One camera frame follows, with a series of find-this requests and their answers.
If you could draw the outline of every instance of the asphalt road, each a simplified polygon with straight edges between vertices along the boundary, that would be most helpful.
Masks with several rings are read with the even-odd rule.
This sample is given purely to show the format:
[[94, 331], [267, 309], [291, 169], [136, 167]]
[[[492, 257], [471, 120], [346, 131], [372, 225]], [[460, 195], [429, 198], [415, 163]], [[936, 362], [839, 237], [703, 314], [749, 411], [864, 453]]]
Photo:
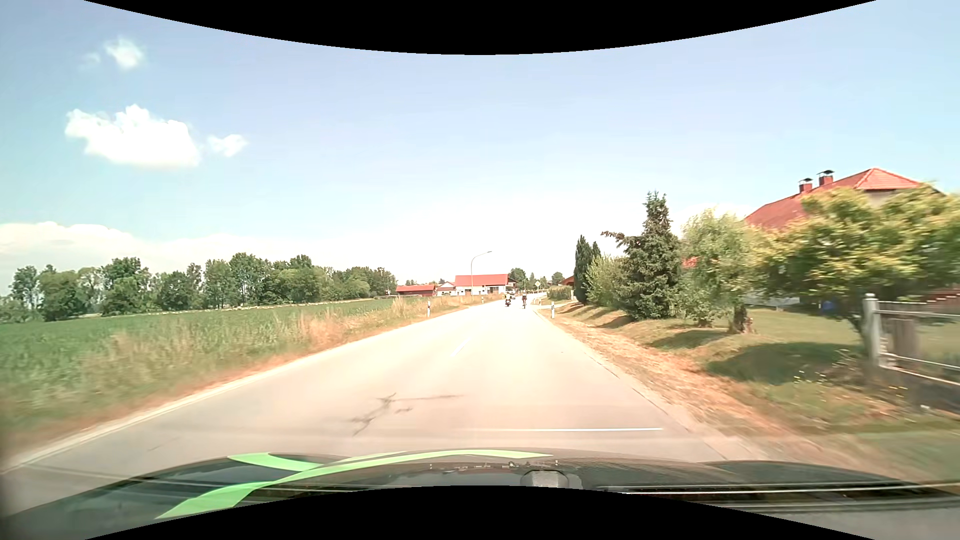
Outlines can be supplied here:
[[228, 454], [463, 447], [723, 459], [533, 307], [493, 302], [311, 356], [8, 471], [5, 510]]

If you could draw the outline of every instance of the building wall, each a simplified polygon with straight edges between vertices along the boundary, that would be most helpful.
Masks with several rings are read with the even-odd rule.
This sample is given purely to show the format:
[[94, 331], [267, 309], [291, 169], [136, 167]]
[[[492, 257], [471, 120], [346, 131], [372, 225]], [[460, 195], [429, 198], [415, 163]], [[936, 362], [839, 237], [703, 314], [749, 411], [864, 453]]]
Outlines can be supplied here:
[[[489, 286], [475, 285], [473, 287], [473, 294], [503, 294], [506, 288], [507, 287], [505, 285], [489, 285]], [[466, 287], [458, 286], [457, 289], [453, 291], [452, 294], [454, 294], [455, 296], [466, 296], [468, 294], [467, 291], [469, 289], [470, 289], [469, 286], [466, 286]]]

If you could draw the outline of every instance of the street lamp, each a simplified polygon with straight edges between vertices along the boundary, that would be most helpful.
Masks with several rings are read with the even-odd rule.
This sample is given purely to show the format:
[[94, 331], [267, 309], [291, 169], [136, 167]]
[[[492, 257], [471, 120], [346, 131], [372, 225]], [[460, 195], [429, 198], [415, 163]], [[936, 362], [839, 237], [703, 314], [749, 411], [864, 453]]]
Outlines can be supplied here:
[[[493, 250], [485, 251], [480, 255], [486, 255], [487, 253], [493, 253]], [[470, 296], [473, 296], [473, 258], [470, 260]]]

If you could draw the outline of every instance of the dashed center line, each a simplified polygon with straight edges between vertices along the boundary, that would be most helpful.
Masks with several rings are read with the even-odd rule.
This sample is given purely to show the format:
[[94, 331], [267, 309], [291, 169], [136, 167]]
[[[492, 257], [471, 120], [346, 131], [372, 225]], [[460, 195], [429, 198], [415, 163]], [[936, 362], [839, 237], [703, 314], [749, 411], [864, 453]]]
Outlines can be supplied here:
[[467, 342], [468, 342], [468, 341], [470, 341], [470, 338], [469, 338], [469, 337], [468, 337], [467, 339], [465, 339], [464, 342], [461, 343], [459, 347], [457, 347], [456, 349], [454, 349], [452, 353], [450, 353], [450, 357], [453, 358], [454, 356], [456, 356], [457, 353], [459, 353], [460, 350], [464, 348], [464, 345], [467, 345]]

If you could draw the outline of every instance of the green field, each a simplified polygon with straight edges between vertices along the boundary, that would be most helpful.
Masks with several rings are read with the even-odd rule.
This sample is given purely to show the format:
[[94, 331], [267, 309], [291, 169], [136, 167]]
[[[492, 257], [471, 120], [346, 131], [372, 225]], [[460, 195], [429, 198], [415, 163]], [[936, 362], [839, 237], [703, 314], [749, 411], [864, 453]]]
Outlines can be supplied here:
[[[433, 299], [434, 312], [471, 299]], [[0, 325], [4, 421], [13, 431], [181, 392], [414, 322], [426, 299]]]

